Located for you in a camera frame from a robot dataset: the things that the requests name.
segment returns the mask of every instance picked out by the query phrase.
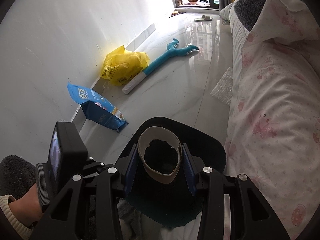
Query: sweater cuff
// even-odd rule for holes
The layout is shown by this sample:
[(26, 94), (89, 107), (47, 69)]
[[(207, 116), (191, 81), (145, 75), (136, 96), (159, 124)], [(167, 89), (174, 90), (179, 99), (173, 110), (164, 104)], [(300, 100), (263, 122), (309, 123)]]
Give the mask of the sweater cuff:
[(19, 236), (23, 240), (28, 240), (31, 236), (32, 230), (20, 223), (20, 221), (18, 221), (12, 214), (9, 208), (8, 199), (10, 199), (11, 201), (15, 201), (15, 198), (11, 195), (0, 196), (0, 208), (2, 209), (4, 215), (7, 217), (13, 228), (17, 231)]

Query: slide sandal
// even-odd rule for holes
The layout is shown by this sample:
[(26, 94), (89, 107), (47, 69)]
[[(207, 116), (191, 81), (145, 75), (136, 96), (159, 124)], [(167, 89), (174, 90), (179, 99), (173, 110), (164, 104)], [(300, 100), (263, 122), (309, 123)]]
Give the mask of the slide sandal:
[(201, 18), (196, 18), (195, 22), (204, 22), (204, 21), (211, 21), (212, 17), (208, 15), (203, 15)]

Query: white blanket with pink print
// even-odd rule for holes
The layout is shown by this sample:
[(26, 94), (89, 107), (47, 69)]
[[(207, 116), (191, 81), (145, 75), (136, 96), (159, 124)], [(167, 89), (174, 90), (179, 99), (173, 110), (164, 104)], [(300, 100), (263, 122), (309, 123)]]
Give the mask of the white blanket with pink print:
[(320, 203), (319, 39), (304, 3), (267, 0), (243, 45), (230, 104), (226, 174), (247, 174), (291, 239)]

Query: white plush handle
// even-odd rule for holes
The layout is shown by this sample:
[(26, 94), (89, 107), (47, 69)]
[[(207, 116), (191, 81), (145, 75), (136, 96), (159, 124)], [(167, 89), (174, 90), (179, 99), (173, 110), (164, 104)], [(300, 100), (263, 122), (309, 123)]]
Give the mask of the white plush handle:
[(125, 93), (126, 95), (129, 94), (130, 91), (134, 89), (136, 85), (138, 85), (142, 80), (144, 80), (146, 76), (147, 75), (141, 71), (132, 80), (130, 80), (128, 84), (124, 86), (124, 88), (122, 89), (122, 92)]

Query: blue package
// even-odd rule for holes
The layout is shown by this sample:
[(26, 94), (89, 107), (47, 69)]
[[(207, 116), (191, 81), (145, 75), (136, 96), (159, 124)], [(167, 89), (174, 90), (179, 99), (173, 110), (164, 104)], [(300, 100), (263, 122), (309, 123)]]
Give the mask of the blue package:
[(73, 101), (81, 105), (87, 119), (117, 132), (128, 124), (118, 108), (92, 89), (70, 83), (67, 88)]

